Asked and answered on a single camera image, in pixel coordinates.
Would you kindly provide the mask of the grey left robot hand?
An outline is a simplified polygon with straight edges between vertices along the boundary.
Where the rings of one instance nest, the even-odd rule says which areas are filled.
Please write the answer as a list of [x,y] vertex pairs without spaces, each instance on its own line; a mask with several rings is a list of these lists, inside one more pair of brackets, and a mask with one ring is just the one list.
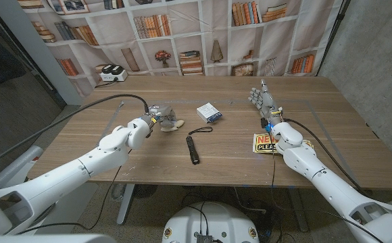
[[163,132],[171,132],[178,129],[176,126],[178,120],[176,119],[175,112],[171,106],[167,105],[152,105],[149,107],[147,114],[141,117],[150,127],[154,123],[160,125],[160,130]]

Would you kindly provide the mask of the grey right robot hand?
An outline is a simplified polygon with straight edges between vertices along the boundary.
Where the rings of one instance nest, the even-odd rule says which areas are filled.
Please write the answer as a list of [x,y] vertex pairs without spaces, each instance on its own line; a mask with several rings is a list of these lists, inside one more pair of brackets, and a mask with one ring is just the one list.
[[274,101],[265,79],[261,79],[261,89],[251,89],[248,100],[259,110],[262,117],[261,127],[267,132],[270,132],[276,124],[283,121],[281,117],[282,108]]

